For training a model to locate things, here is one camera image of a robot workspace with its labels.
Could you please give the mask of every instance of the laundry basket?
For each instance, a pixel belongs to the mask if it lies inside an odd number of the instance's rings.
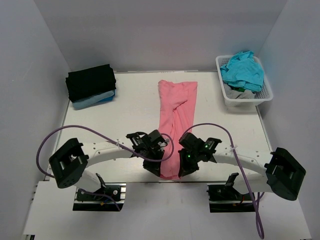
[[[249,107],[249,106],[257,106],[263,102],[270,101],[274,97],[268,79],[266,77],[266,74],[264,74],[264,81],[262,86],[262,91],[258,92],[254,99],[231,99],[228,98],[225,91],[224,81],[222,80],[220,67],[222,65],[225,65],[229,62],[229,60],[233,57],[233,55],[224,55],[224,56],[217,56],[215,58],[216,68],[218,70],[218,75],[220,79],[220,84],[222,88],[222,93],[224,97],[224,103],[227,107]],[[261,67],[263,68],[261,62],[257,57],[253,57],[254,61],[256,63],[259,63]]]

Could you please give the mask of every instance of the wall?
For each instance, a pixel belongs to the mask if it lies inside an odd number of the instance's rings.
[[[210,70],[258,52],[287,0],[35,0],[72,70]]]
[[[21,238],[45,135],[58,127],[68,102],[69,67],[32,0],[0,1],[0,232]],[[47,169],[48,144],[42,155]]]
[[[260,107],[272,146],[306,169],[299,201],[312,239],[320,239],[320,2],[289,0],[259,57],[274,99]]]

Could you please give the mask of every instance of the pink towel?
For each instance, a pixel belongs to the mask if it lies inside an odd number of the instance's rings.
[[[179,179],[180,156],[178,151],[182,149],[179,139],[194,123],[197,86],[196,81],[173,83],[161,80],[158,83],[161,101],[159,132],[169,134],[174,143],[173,155],[161,163],[160,177],[163,179]],[[171,149],[171,144],[164,148],[163,158],[171,153]]]

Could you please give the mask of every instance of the blue folded cloth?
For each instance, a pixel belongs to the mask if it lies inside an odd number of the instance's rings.
[[[223,82],[235,88],[261,92],[264,85],[264,70],[255,62],[253,51],[238,52],[220,71]]]
[[[104,92],[101,94],[96,94],[96,95],[93,95],[90,97],[86,97],[86,98],[80,99],[78,101],[74,101],[72,103],[72,105],[76,110],[84,109],[92,104],[97,103],[97,102],[110,101],[110,100],[112,100],[114,95],[115,95],[115,90],[111,90],[111,91],[107,91],[107,92]]]

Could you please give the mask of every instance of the white surface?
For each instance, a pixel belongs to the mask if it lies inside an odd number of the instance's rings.
[[[258,92],[255,94],[254,99],[231,99],[227,97],[226,95],[226,90],[224,86],[224,81],[221,76],[221,71],[220,67],[222,65],[225,65],[229,62],[229,60],[233,57],[233,55],[222,55],[222,56],[217,56],[215,58],[215,63],[219,75],[219,80],[220,80],[220,85],[222,88],[222,94],[224,97],[224,103],[228,107],[249,107],[249,106],[257,106],[263,102],[271,101],[272,98],[274,97],[271,87],[269,85],[269,81],[267,76],[264,76],[263,78],[263,86],[262,86],[262,91]],[[263,65],[261,64],[259,58],[256,56],[253,57],[254,61],[256,63],[259,63],[262,69],[264,68]]]
[[[0,238],[19,240],[44,178],[38,146],[66,109],[69,68],[32,0],[0,1],[0,33]],[[53,143],[43,149],[44,168]]]
[[[320,240],[320,1],[289,0],[260,60],[274,98],[261,105],[272,146],[286,148],[306,169],[299,200],[312,239]]]
[[[197,81],[197,99],[194,123],[216,123],[226,127],[235,144],[248,150],[269,152],[268,143],[255,108],[249,113],[235,114],[227,109],[216,72],[160,72],[160,73],[118,73],[116,96],[113,101],[74,110],[69,104],[64,125],[83,125],[116,140],[127,134],[142,131],[150,133],[158,129],[160,119],[160,98],[158,82],[174,83]],[[218,138],[229,143],[227,134],[213,126],[198,126],[192,130],[198,137]],[[101,142],[99,136],[78,128],[62,131],[58,146],[68,139],[78,138],[80,142]],[[160,178],[143,169],[141,158],[117,159],[88,167],[99,173],[106,182],[157,182]],[[231,173],[239,172],[237,166],[200,162],[200,170],[185,176],[181,181],[211,182],[226,181]]]
[[[75,187],[39,182],[24,234],[36,240],[257,240],[255,214],[210,213],[204,183],[129,183],[121,212],[72,211]],[[266,193],[266,240],[310,238],[298,201]]]
[[[287,0],[35,0],[70,68],[211,70],[259,52]]]

